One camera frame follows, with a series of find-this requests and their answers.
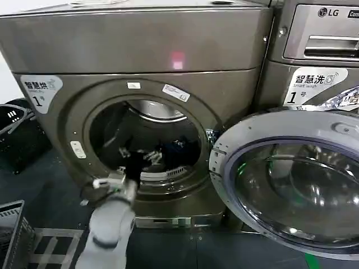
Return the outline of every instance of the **black basket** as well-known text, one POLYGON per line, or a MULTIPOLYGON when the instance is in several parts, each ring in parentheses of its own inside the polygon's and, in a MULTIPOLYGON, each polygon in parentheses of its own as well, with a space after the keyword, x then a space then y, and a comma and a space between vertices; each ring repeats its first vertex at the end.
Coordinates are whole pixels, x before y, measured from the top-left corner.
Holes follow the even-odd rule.
POLYGON ((24 202, 0 206, 0 267, 24 269, 33 250, 35 233, 23 216, 24 202))
MULTIPOLYGON (((16 99, 7 104, 20 106, 31 113, 30 105, 25 99, 16 99)), ((0 106, 0 130, 18 122, 23 116, 24 112, 20 109, 0 106)), ((0 134, 0 167, 18 174, 51 147, 40 124, 33 118, 28 118, 13 132, 0 134)))

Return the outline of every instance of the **washing machine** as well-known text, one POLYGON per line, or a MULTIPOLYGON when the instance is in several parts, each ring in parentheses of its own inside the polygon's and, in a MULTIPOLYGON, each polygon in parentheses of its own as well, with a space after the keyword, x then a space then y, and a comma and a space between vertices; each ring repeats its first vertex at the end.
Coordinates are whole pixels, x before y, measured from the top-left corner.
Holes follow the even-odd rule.
POLYGON ((288 0, 273 25, 256 113, 216 141, 212 182, 268 238, 359 260, 359 4, 288 0))
POLYGON ((247 114, 271 21, 245 1, 80 1, 1 16, 0 44, 84 198, 140 151, 136 225, 208 226, 225 210, 209 154, 247 114))
POLYGON ((357 1, 285 1, 274 19, 255 110, 303 104, 357 109, 357 10, 357 1))

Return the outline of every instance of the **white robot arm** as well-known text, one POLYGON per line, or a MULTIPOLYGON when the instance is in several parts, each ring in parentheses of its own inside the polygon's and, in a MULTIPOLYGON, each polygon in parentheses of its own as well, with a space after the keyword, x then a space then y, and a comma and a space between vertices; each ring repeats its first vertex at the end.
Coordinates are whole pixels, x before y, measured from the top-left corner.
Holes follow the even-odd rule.
POLYGON ((126 175, 120 179, 96 179, 94 188, 108 187, 112 193, 96 208, 89 224, 89 237, 76 269, 125 269, 128 239, 134 228, 135 200, 144 167, 143 159, 130 158, 126 175))

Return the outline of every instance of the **wall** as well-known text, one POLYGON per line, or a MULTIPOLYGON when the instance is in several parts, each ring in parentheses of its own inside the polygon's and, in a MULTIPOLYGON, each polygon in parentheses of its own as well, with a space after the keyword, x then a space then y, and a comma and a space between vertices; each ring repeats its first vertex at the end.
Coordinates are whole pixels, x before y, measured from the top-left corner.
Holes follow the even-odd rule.
MULTIPOLYGON (((9 14, 23 10, 31 10, 34 8, 64 4, 70 2, 70 0, 0 0, 0 2, 0 14, 9 14)), ((1 55, 1 52, 0 82, 0 104, 15 98, 24 97, 15 79, 12 77, 5 59, 1 55)))

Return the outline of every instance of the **washing machine door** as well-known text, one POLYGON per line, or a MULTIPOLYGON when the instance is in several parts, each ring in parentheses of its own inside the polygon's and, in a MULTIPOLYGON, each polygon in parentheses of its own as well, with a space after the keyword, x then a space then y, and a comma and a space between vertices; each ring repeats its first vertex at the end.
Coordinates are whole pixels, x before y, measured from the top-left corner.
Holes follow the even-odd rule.
POLYGON ((359 260, 359 117, 303 109, 253 115, 226 131, 210 154, 211 180, 228 208, 263 235, 359 260))

